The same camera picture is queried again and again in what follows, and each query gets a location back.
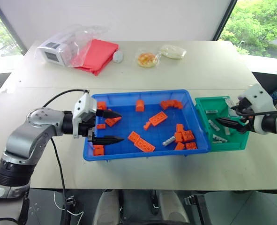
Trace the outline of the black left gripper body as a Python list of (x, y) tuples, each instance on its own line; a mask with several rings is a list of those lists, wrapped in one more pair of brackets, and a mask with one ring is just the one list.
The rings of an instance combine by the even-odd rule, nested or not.
[(87, 137), (89, 142), (95, 140), (96, 114), (78, 107), (78, 135)]

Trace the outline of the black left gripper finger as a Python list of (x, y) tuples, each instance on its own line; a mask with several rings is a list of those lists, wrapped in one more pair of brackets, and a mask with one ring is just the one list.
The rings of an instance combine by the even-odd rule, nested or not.
[(122, 115), (118, 112), (115, 112), (115, 111), (112, 111), (112, 110), (103, 110), (103, 109), (97, 109), (96, 110), (96, 116), (106, 118), (106, 119), (113, 119), (113, 118), (122, 117)]
[(92, 139), (93, 145), (111, 145), (123, 141), (124, 138), (112, 135), (106, 135), (104, 137), (94, 137)]

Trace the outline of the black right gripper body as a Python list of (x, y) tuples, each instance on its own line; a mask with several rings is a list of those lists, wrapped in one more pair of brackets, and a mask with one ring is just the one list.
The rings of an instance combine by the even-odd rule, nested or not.
[(254, 111), (247, 105), (245, 107), (242, 104), (238, 104), (235, 108), (235, 112), (240, 116), (240, 123), (237, 124), (236, 130), (241, 134), (247, 131), (254, 132), (254, 116), (247, 116), (247, 114), (252, 114)]

